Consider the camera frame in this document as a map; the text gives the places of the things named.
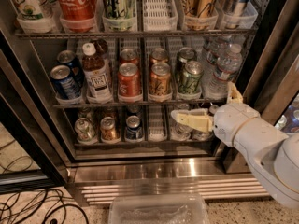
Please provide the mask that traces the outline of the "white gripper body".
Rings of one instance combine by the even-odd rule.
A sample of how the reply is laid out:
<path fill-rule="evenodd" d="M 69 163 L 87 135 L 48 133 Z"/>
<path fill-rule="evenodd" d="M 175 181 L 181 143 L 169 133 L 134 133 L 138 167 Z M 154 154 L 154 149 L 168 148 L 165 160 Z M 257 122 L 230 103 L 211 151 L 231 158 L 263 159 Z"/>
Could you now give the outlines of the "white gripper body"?
<path fill-rule="evenodd" d="M 218 108 L 214 115 L 213 132 L 225 145 L 232 147 L 241 127 L 258 117 L 259 112 L 246 104 L 226 104 Z"/>

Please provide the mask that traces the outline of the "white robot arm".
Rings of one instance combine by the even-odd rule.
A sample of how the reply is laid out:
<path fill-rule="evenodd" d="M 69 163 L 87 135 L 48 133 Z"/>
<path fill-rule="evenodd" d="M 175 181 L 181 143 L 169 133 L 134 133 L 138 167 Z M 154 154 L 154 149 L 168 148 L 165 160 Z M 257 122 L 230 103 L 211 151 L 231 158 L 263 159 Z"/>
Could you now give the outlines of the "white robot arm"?
<path fill-rule="evenodd" d="M 227 147 L 245 158 L 252 174 L 278 203 L 299 208 L 299 134 L 288 135 L 243 103 L 235 84 L 227 84 L 227 101 L 213 116 L 198 109 L 174 110 L 178 123 L 201 132 L 213 132 Z"/>

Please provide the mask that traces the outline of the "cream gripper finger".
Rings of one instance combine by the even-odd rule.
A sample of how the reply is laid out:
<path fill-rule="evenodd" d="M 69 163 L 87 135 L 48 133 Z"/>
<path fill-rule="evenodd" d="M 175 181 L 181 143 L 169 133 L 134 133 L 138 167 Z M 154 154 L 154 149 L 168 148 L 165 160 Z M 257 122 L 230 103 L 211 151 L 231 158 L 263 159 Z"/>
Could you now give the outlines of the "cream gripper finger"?
<path fill-rule="evenodd" d="M 236 85 L 231 81 L 227 83 L 227 104 L 230 103 L 237 103 L 237 104 L 243 103 L 242 94 L 239 92 Z"/>
<path fill-rule="evenodd" d="M 208 114 L 204 114 L 200 109 L 173 110 L 171 117 L 175 122 L 203 133 L 208 133 L 213 130 L 213 118 Z"/>

